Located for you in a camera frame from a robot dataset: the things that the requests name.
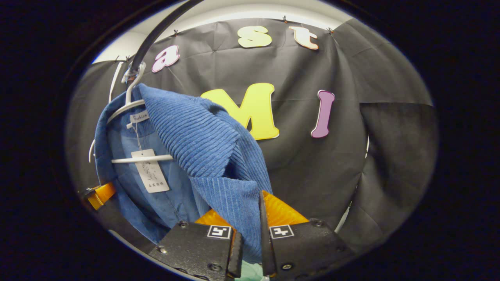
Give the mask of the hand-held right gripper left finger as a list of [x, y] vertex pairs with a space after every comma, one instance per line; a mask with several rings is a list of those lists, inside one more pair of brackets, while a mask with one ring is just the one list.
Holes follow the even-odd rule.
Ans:
[[178, 222], [150, 251], [159, 262], [206, 281], [241, 277], [243, 238], [217, 212]]

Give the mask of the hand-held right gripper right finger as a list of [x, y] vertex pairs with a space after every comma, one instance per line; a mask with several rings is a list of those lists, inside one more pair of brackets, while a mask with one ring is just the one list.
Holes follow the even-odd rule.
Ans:
[[311, 281], [352, 260], [355, 253], [324, 221], [270, 226], [271, 194], [259, 196], [261, 265], [271, 281]]

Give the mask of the green laundry hamper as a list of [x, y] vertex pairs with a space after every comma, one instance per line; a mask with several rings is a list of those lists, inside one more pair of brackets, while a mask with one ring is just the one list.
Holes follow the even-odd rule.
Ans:
[[263, 269], [260, 264], [251, 264], [243, 260], [241, 264], [241, 277], [235, 278], [234, 281], [270, 281], [270, 279], [263, 275]]

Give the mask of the blue corduroy shirt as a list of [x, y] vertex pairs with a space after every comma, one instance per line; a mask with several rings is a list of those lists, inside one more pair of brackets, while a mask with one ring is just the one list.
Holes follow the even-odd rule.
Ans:
[[[136, 85], [144, 105], [109, 118], [125, 103], [122, 93], [102, 111], [95, 129], [100, 184], [112, 183], [124, 218], [158, 244], [178, 222], [216, 211], [243, 236], [243, 259], [261, 262], [259, 195], [272, 193], [264, 155], [250, 132], [220, 105], [201, 98]], [[168, 190], [148, 192], [135, 163], [113, 164], [152, 149]]]

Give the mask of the white hanger with taped hook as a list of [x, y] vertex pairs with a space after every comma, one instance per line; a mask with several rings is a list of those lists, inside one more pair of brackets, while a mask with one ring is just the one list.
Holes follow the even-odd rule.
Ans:
[[[128, 82], [134, 79], [131, 84], [127, 87], [126, 96], [125, 96], [125, 105], [120, 107], [117, 111], [115, 111], [107, 120], [107, 123], [110, 123], [115, 117], [118, 117], [121, 113], [126, 110], [131, 109], [132, 107], [137, 107], [139, 105], [144, 105], [144, 100], [137, 100], [132, 102], [132, 90], [139, 83], [145, 71], [145, 63], [141, 62], [139, 65], [139, 70], [136, 73], [132, 74], [132, 67], [125, 72], [122, 82]], [[149, 157], [139, 157], [139, 158], [123, 158], [111, 160], [113, 164], [121, 164], [121, 163], [129, 163], [129, 162], [147, 162], [147, 161], [164, 161], [164, 160], [173, 160], [171, 155], [154, 155]]]

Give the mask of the black backdrop cloth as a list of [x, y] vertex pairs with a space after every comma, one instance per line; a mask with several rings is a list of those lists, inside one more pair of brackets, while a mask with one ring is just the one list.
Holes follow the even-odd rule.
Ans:
[[150, 87], [200, 96], [224, 89], [236, 104], [255, 82], [275, 86], [280, 135], [261, 140], [273, 191], [324, 219], [357, 248], [381, 244], [410, 216], [436, 163], [432, 98], [384, 36], [352, 18], [333, 32], [269, 18], [218, 21], [155, 43], [180, 61], [145, 72]]

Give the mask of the black clothes rail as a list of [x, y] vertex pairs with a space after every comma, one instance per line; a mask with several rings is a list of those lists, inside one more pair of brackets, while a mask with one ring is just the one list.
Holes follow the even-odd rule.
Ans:
[[136, 55], [134, 56], [129, 69], [128, 75], [134, 76], [139, 73], [139, 67], [145, 58], [146, 53], [151, 48], [151, 46], [155, 43], [158, 37], [178, 18], [180, 18], [187, 11], [192, 9], [194, 6], [203, 2], [204, 0], [187, 0], [182, 5], [177, 7], [174, 11], [172, 11], [168, 16], [166, 16], [162, 21], [160, 21], [154, 29], [146, 36], [142, 44], [140, 45]]

